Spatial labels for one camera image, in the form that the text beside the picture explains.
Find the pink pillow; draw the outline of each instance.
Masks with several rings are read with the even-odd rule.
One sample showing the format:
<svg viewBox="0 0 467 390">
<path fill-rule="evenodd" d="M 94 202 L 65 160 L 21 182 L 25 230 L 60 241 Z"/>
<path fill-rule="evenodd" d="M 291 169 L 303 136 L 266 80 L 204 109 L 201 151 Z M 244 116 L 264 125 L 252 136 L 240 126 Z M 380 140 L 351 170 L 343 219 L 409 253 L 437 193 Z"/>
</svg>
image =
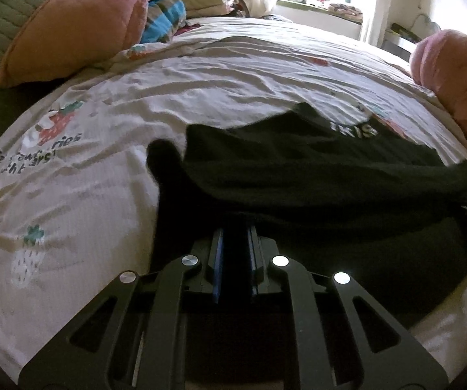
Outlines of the pink pillow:
<svg viewBox="0 0 467 390">
<path fill-rule="evenodd" d="M 0 88 L 67 77 L 139 43 L 149 0 L 47 0 L 0 64 Z"/>
<path fill-rule="evenodd" d="M 410 68 L 414 81 L 437 95 L 467 138 L 467 35 L 441 31 L 424 39 Z"/>
</svg>

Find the white bedsheet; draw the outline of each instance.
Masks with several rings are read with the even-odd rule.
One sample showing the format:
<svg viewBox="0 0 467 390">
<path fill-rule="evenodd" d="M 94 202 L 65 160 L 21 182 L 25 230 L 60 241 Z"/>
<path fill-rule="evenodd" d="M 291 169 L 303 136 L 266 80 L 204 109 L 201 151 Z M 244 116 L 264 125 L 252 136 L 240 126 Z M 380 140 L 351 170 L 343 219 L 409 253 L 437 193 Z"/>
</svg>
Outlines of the white bedsheet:
<svg viewBox="0 0 467 390">
<path fill-rule="evenodd" d="M 187 124 L 237 126 L 306 101 L 340 123 L 380 111 L 445 163 L 467 159 L 466 140 L 436 98 L 390 65 L 407 69 L 399 58 L 300 25 L 194 22 L 203 26 L 170 45 L 138 47 L 135 61 L 123 52 L 85 70 L 0 138 L 0 365 L 15 381 L 119 272 L 147 272 L 153 139 L 184 151 Z M 232 36 L 244 38 L 205 45 Z M 454 378 L 467 364 L 467 279 L 412 333 Z"/>
</svg>

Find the folded clothes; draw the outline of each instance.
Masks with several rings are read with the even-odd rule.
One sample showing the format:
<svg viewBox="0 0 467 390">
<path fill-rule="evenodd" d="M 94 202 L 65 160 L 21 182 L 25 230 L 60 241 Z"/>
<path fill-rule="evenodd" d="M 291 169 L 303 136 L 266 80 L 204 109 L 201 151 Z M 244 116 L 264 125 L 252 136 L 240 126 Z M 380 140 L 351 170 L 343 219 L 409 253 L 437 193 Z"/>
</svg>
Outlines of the folded clothes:
<svg viewBox="0 0 467 390">
<path fill-rule="evenodd" d="M 187 10 L 199 10 L 200 8 L 213 7 L 223 4 L 233 5 L 234 0 L 183 0 Z"/>
<path fill-rule="evenodd" d="M 228 4 L 219 4 L 217 6 L 200 8 L 198 10 L 187 10 L 187 18 L 210 18 L 212 16 L 224 16 L 233 11 L 233 6 Z"/>
</svg>

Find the windowsill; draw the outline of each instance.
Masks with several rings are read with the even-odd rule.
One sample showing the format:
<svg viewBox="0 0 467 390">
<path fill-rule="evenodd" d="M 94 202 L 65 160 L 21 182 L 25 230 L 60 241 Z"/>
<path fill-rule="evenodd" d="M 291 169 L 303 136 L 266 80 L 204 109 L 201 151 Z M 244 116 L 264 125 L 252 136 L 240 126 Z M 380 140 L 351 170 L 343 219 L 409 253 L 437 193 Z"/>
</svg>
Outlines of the windowsill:
<svg viewBox="0 0 467 390">
<path fill-rule="evenodd" d="M 343 20 L 347 20 L 348 22 L 356 23 L 357 25 L 362 24 L 361 21 L 354 20 L 354 19 L 349 19 L 343 14 L 337 14 L 337 13 L 331 12 L 329 10 L 326 10 L 325 8 L 310 6 L 310 5 L 303 4 L 303 3 L 297 3 L 295 1 L 278 0 L 277 5 L 284 6 L 284 7 L 290 7 L 290 8 L 296 8 L 298 10 L 308 10 L 308 11 L 313 11 L 313 12 L 318 12 L 318 13 L 324 13 L 324 14 L 328 14 L 330 16 L 335 16 L 335 17 L 343 19 Z"/>
</svg>

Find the black t-shirt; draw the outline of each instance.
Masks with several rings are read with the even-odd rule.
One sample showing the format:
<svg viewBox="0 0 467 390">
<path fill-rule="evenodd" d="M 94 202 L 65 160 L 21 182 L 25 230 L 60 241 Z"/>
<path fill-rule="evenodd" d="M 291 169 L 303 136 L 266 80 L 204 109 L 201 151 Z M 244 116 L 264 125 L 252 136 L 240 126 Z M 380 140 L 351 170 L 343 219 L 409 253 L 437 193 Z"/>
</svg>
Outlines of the black t-shirt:
<svg viewBox="0 0 467 390">
<path fill-rule="evenodd" d="M 406 326 L 467 274 L 455 214 L 467 161 L 447 167 L 377 118 L 337 124 L 302 103 L 239 128 L 192 124 L 183 160 L 154 141 L 148 166 L 161 192 L 155 268 L 237 213 L 309 271 L 351 274 Z"/>
</svg>

